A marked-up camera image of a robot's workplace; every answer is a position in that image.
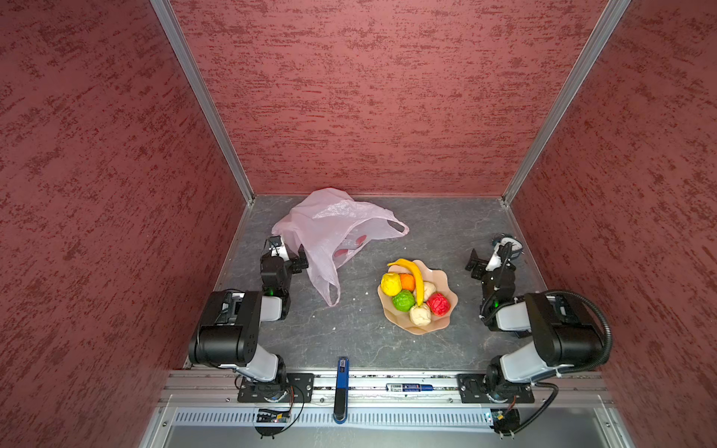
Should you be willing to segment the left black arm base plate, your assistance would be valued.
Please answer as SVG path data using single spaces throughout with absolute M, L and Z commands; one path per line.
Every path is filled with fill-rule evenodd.
M 287 373 L 274 382 L 243 378 L 236 400 L 239 403 L 305 403 L 312 399 L 316 376 L 313 373 Z

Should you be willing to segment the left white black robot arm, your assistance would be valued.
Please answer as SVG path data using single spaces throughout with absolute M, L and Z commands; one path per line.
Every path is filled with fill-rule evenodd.
M 248 380 L 250 396 L 260 401 L 293 401 L 286 364 L 259 344 L 259 333 L 261 323 L 287 318 L 291 279 L 308 267 L 303 246 L 292 250 L 280 237 L 268 238 L 260 258 L 261 289 L 210 294 L 189 341 L 190 363 L 233 371 Z

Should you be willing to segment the fake green round fruit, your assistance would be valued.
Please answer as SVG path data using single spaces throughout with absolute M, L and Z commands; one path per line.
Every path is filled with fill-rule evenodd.
M 402 313 L 408 313 L 416 305 L 416 297 L 408 289 L 403 289 L 391 301 L 394 308 Z

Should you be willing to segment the fake yellow lemon fruit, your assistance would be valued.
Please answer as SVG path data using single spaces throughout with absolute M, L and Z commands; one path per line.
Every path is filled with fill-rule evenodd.
M 393 272 L 384 274 L 381 279 L 380 289 L 388 297 L 395 297 L 400 294 L 403 290 L 401 275 Z

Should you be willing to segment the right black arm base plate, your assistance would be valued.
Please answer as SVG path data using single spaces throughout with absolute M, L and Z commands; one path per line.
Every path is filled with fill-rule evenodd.
M 515 384 L 484 373 L 457 375 L 457 391 L 464 404 L 509 405 L 535 402 L 529 384 Z

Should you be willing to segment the fake red orange fruit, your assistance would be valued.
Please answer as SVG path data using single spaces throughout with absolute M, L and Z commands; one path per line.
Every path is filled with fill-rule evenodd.
M 437 317 L 443 317 L 451 310 L 451 302 L 440 292 L 435 292 L 429 297 L 426 304 L 429 306 L 431 313 Z

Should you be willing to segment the fake pale yellow fruit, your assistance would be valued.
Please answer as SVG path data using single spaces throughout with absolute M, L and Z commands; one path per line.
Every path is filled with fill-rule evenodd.
M 432 322 L 432 311 L 427 304 L 414 305 L 408 312 L 411 323 L 423 328 Z

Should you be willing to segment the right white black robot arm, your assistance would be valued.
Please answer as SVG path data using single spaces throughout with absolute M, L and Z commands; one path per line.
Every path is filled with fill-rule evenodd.
M 457 377 L 465 403 L 528 403 L 541 380 L 592 371 L 607 363 L 614 336 L 607 317 L 588 298 L 567 290 L 515 295 L 517 251 L 513 242 L 496 246 L 491 259 L 472 250 L 466 270 L 481 282 L 480 318 L 492 332 L 530 342 L 496 356 L 484 373 Z

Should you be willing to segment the pink scalloped plastic bowl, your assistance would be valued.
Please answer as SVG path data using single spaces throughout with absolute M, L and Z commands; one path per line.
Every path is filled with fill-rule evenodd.
M 440 317 L 438 315 L 432 315 L 431 324 L 427 324 L 426 326 L 416 326 L 411 322 L 409 314 L 397 310 L 393 306 L 390 296 L 386 295 L 382 291 L 381 287 L 378 287 L 376 292 L 382 304 L 384 315 L 388 321 L 414 335 L 424 335 L 436 332 L 437 330 L 443 330 L 451 323 L 451 315 L 459 303 L 459 297 L 450 289 L 448 277 L 444 271 L 431 269 L 425 265 L 423 261 L 420 261 L 420 259 L 415 259 L 414 263 L 416 263 L 416 266 L 421 271 L 423 279 L 433 283 L 433 285 L 437 287 L 437 292 L 446 297 L 446 300 L 450 304 L 450 308 Z

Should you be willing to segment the pink fruit-print plastic bag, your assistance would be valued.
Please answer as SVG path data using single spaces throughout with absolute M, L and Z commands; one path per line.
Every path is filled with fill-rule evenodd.
M 330 307 L 342 295 L 339 268 L 367 244 L 408 233 L 408 225 L 392 211 L 334 188 L 312 192 L 272 229 L 289 250 L 304 250 L 309 279 Z

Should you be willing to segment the fake yellow banana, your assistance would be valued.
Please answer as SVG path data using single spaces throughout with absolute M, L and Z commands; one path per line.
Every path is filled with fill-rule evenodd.
M 424 280 L 422 276 L 422 272 L 416 265 L 416 263 L 409 261 L 408 259 L 397 259 L 397 261 L 388 263 L 388 266 L 399 266 L 407 269 L 412 276 L 414 276 L 414 280 L 416 283 L 415 287 L 415 297 L 416 297 L 416 305 L 422 306 L 425 300 L 425 294 L 424 294 Z

